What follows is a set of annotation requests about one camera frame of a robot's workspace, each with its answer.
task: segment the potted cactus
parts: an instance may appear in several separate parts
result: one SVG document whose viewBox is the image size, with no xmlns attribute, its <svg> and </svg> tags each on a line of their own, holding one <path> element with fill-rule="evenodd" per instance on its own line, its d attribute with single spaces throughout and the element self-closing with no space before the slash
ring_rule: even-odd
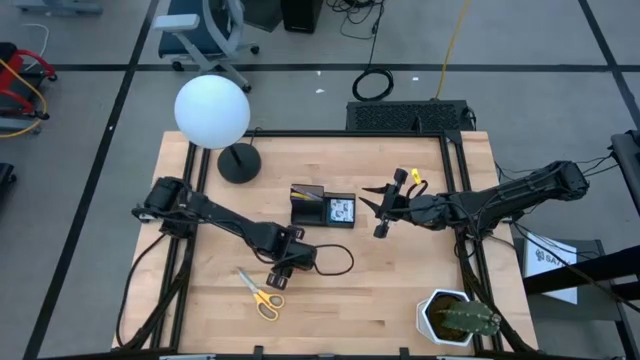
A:
<svg viewBox="0 0 640 360">
<path fill-rule="evenodd" d="M 438 345 L 467 346 L 473 334 L 498 332 L 501 317 L 460 291 L 441 290 L 418 304 L 417 328 Z"/>
</svg>

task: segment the scissors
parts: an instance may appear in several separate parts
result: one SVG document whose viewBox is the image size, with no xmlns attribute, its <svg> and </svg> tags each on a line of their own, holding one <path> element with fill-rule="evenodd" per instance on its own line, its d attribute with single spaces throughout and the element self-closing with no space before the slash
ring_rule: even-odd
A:
<svg viewBox="0 0 640 360">
<path fill-rule="evenodd" d="M 253 297 L 256 299 L 256 309 L 258 309 L 258 314 L 260 314 L 260 316 L 265 320 L 278 320 L 278 311 L 276 309 L 280 309 L 284 306 L 284 297 L 282 295 L 267 294 L 266 292 L 258 289 L 256 284 L 251 281 L 247 273 L 245 273 L 241 268 L 238 268 L 238 273 L 240 274 L 242 281 L 244 281 L 245 285 L 247 285 L 253 293 Z"/>
</svg>

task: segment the floor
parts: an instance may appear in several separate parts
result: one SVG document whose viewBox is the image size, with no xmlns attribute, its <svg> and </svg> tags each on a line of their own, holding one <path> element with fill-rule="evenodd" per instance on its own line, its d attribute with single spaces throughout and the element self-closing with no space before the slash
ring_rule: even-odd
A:
<svg viewBox="0 0 640 360">
<path fill-rule="evenodd" d="M 162 133 L 176 130 L 177 91 L 197 76 L 172 72 L 158 58 L 159 33 L 139 36 L 147 13 L 166 13 L 168 0 L 98 2 L 99 17 L 59 18 L 21 13 L 0 0 L 0 41 L 39 51 L 42 30 L 19 25 L 46 25 L 44 56 L 60 70 L 60 79 L 46 84 L 52 117 L 42 132 L 0 142 L 0 161 L 14 164 L 19 176 L 0 212 L 6 358 L 25 353 L 63 247 L 76 240 L 39 356 L 109 349 L 139 230 L 129 209 L 149 188 Z M 387 3 L 373 62 L 394 69 L 388 100 L 435 94 L 461 6 L 462 0 Z M 612 134 L 640 122 L 631 95 L 640 94 L 639 11 L 637 0 L 473 1 L 441 98 L 467 100 L 505 168 L 606 155 Z M 251 127 L 344 128 L 346 103 L 355 100 L 351 84 L 371 41 L 341 36 L 342 16 L 325 6 L 313 35 L 286 32 L 282 24 L 273 33 L 246 30 L 245 38 L 262 48 L 237 60 L 253 85 Z M 367 35 L 373 18 L 345 31 Z M 361 88 L 372 95 L 384 83 L 366 79 Z M 555 238 L 602 239 L 610 252 L 638 245 L 640 218 L 620 172 L 591 179 L 583 200 L 546 203 L 523 224 Z M 629 317 L 639 329 L 640 316 Z M 534 320 L 549 353 L 622 354 L 612 324 Z M 640 331 L 635 335 L 640 340 Z"/>
</svg>

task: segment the white globe lamp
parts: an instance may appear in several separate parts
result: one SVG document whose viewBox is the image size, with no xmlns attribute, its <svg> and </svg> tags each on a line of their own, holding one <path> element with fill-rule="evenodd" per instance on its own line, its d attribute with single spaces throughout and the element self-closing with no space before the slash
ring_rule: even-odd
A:
<svg viewBox="0 0 640 360">
<path fill-rule="evenodd" d="M 227 181 L 241 184 L 258 175 L 256 148 L 236 143 L 251 118 L 249 101 L 238 85 L 217 75 L 192 79 L 178 92 L 174 113 L 189 141 L 208 149 L 226 148 L 218 157 L 218 170 Z"/>
</svg>

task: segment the small box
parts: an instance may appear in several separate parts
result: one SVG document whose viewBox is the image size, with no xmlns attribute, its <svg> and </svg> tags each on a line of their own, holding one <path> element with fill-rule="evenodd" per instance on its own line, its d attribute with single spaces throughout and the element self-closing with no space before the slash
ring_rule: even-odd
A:
<svg viewBox="0 0 640 360">
<path fill-rule="evenodd" d="M 323 186 L 291 185 L 291 224 L 353 229 L 355 194 L 324 192 Z"/>
<path fill-rule="evenodd" d="M 280 0 L 285 30 L 313 33 L 323 4 L 322 0 Z"/>
</svg>

